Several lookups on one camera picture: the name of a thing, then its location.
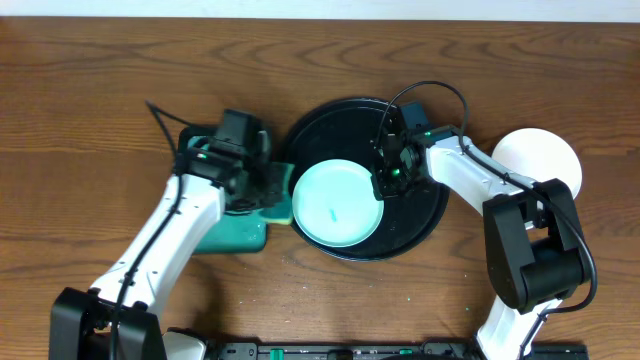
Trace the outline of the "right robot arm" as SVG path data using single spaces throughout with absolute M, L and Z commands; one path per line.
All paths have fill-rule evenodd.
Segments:
M 373 139 L 377 199 L 441 184 L 483 218 L 487 270 L 497 295 L 476 342 L 486 359 L 523 359 L 552 314 L 576 312 L 597 290 L 597 270 L 569 187 L 520 175 L 479 150 L 462 128 L 432 128 L 388 103 Z

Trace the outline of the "mint plate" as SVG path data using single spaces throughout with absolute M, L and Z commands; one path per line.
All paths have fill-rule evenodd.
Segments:
M 354 246 L 374 233 L 384 202 L 374 196 L 371 173 L 343 159 L 319 162 L 297 180 L 292 207 L 302 232 L 332 248 Z

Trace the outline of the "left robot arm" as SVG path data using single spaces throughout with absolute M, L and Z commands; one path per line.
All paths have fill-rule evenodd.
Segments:
M 209 359 L 208 341 L 160 329 L 169 295 L 201 240 L 223 218 L 293 220 L 289 164 L 271 159 L 255 116 L 227 109 L 216 126 L 187 123 L 162 198 L 124 254 L 86 291 L 65 288 L 51 309 L 51 359 Z

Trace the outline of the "green scrubbing sponge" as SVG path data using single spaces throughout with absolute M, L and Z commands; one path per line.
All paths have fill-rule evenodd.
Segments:
M 289 182 L 293 164 L 272 162 L 269 165 L 266 187 L 262 193 L 258 215 L 267 224 L 290 225 L 293 221 Z

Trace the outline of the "white plate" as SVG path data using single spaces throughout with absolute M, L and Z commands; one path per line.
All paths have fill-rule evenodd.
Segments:
M 523 176 L 539 182 L 557 178 L 577 198 L 583 180 L 580 160 L 560 136 L 540 128 L 523 128 L 503 137 L 491 157 Z

